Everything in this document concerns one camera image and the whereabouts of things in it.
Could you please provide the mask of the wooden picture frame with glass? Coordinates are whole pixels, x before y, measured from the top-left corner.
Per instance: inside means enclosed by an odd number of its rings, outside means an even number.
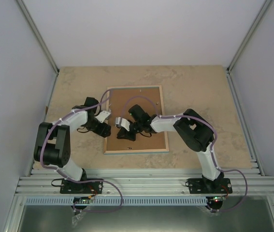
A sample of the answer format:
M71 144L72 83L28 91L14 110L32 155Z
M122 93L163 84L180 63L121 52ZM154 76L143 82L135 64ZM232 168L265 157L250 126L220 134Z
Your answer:
M169 152L167 132L173 120L163 119L164 102L160 85L108 87L106 110L111 135L104 141L104 154Z

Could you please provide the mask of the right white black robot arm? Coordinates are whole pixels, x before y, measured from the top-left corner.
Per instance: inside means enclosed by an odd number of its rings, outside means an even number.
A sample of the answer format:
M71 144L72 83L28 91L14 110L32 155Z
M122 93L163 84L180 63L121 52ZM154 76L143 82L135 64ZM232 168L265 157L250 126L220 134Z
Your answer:
M115 125L120 130L117 139L136 140L136 135L142 132L149 134L161 132L176 132L188 148L197 153L202 167L201 186L210 193L221 188L221 172L217 169L213 152L214 132L197 112L187 109L184 113L173 116L152 115L146 113L139 105L129 109L134 121L117 117Z

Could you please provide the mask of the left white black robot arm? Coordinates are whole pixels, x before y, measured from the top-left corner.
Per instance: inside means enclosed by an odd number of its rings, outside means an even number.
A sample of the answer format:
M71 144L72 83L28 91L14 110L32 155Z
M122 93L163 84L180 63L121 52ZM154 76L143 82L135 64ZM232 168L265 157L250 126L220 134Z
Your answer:
M88 187L86 171L71 158L71 133L84 127L89 132L106 138L111 135L111 126L105 121L110 111L96 113L101 103L87 97L83 105L77 105L64 117L52 122L43 122L38 127L33 157L42 167L58 172L71 181L71 187L82 193Z

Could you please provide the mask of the brown cardboard backing board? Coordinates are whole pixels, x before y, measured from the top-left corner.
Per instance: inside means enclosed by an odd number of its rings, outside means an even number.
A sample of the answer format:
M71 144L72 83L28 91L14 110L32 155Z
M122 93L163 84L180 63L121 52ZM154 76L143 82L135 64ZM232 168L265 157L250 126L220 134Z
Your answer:
M106 109L111 111L108 124L111 125L111 135L104 141L104 154L137 154L168 152L168 137L166 132L146 133L136 135L135 141L117 139L120 131L115 125L116 117L134 122L129 113L129 109L134 105L139 105L150 116L154 114L164 114L164 102L162 87L160 85L151 86L128 86L110 87L111 91L107 95L110 99L106 103Z

